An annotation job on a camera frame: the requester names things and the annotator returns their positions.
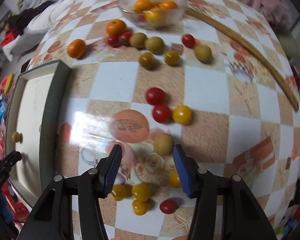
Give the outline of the small brown longan fruit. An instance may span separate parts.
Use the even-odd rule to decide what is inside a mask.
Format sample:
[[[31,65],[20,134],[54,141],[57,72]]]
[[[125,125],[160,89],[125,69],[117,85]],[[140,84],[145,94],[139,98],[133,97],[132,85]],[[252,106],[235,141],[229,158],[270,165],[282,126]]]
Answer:
[[[13,132],[12,141],[13,142],[21,142],[22,135],[19,132]]]

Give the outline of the brown longan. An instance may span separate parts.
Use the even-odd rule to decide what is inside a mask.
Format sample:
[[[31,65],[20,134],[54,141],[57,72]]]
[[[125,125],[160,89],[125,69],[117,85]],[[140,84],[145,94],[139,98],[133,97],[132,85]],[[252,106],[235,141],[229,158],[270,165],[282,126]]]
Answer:
[[[153,150],[160,156],[169,155],[174,148],[174,139],[171,135],[161,133],[155,136],[153,140]]]

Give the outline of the white shallow tray box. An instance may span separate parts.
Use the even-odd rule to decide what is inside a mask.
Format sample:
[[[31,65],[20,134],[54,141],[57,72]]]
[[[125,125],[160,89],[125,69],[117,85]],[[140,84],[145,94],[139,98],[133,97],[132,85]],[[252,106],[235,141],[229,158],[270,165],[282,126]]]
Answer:
[[[21,153],[9,181],[21,201],[34,207],[55,176],[59,112],[69,74],[63,61],[51,61],[17,78],[7,113],[5,153]],[[22,135],[13,142],[13,132]]]

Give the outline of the yellow cherry tomato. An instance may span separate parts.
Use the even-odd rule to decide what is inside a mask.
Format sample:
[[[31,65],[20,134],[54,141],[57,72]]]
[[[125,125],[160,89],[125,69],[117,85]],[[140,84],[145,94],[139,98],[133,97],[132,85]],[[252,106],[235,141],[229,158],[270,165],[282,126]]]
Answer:
[[[180,105],[172,111],[172,119],[181,125],[188,125],[192,121],[192,110],[190,107]]]

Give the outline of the red cherry tomato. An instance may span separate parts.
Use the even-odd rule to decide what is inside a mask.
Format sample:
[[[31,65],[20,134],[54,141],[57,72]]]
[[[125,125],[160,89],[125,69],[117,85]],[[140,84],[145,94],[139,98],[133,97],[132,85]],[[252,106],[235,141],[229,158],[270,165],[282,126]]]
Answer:
[[[160,88],[153,87],[146,91],[145,98],[149,105],[160,105],[164,103],[166,99],[166,93]]]
[[[152,111],[153,119],[160,124],[165,124],[170,121],[172,111],[167,105],[156,105]]]

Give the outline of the patterned plastic tablecloth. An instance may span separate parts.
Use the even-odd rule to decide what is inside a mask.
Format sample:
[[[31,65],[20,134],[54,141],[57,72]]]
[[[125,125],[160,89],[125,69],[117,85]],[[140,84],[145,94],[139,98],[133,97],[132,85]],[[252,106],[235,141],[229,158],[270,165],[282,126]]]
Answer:
[[[110,239],[188,234],[195,201],[170,152],[181,144],[211,173],[241,176],[278,228],[300,165],[300,113],[237,42],[185,15],[161,30],[138,27],[119,0],[61,0],[30,63],[74,68],[59,119],[56,169],[67,177],[122,147],[115,191],[100,200]],[[160,0],[171,5],[173,0]],[[236,0],[187,0],[247,39],[295,87],[266,18]]]

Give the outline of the large orange tangerine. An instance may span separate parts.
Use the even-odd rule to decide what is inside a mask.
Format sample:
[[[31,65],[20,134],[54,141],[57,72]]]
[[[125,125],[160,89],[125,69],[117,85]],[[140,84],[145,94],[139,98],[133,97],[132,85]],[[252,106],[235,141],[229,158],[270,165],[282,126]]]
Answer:
[[[67,47],[67,54],[73,59],[82,58],[87,51],[87,45],[82,39],[73,40]]]

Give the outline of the smaller orange tangerine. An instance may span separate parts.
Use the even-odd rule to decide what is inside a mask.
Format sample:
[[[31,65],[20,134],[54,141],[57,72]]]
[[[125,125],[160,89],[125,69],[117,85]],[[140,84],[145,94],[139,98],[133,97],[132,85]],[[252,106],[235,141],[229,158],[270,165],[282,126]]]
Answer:
[[[106,26],[106,32],[109,36],[119,36],[127,30],[123,20],[115,19],[110,21]]]

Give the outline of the clear glass fruit bowl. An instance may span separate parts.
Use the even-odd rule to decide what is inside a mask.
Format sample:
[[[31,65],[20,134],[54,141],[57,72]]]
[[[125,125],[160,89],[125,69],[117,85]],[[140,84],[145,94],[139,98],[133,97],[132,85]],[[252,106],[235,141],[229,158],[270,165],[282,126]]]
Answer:
[[[187,0],[119,0],[123,16],[140,28],[161,29],[177,23]]]

